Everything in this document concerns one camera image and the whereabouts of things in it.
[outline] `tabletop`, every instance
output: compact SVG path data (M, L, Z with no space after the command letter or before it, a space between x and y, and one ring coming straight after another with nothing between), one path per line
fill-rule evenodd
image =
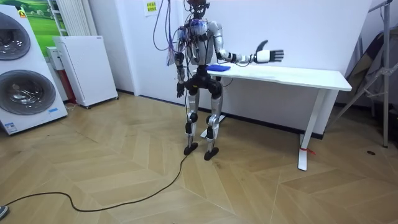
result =
M352 89L351 85L349 85L344 76L338 71L262 65L240 67L233 63L223 65L230 66L231 69L225 72L208 71L208 73L219 77L245 78L328 90L351 91Z

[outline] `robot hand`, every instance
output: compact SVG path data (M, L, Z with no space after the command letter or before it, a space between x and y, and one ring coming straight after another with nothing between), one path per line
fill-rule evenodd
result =
M184 83L177 83L177 98L184 95L185 85Z
M284 58L283 50L263 50L262 48L268 40L263 41L257 48L256 54L254 54L254 62L256 63L268 63L268 62L281 62Z

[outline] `washing machine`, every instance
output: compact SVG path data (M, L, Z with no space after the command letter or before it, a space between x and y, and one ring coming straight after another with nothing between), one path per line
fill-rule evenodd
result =
M0 126L15 134L66 115L26 14L0 5Z

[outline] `herringbone floor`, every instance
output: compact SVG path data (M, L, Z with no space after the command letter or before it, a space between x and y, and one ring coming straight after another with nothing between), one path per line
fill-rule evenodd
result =
M200 113L197 139L206 127ZM57 122L0 134L0 204L63 191L80 208L101 208L152 194L177 174L184 135L180 106L121 94L119 101L75 108ZM7 223L398 223L398 151L363 114L341 118L312 140L308 171L297 169L299 137L226 119L203 160L206 141L161 194L107 212L78 213L67 198L17 202ZM374 151L371 156L366 151Z

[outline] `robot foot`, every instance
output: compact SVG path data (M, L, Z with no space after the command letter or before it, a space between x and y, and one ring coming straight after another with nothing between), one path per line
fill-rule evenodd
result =
M198 147L198 143L196 143L196 142L193 142L192 144L191 144L191 147L185 147L185 149L184 149L184 155L189 155L189 154L191 154L191 152L193 152L196 148Z
M205 154L205 160L209 161L213 156L217 155L219 149L217 147L214 147L211 152L207 151Z

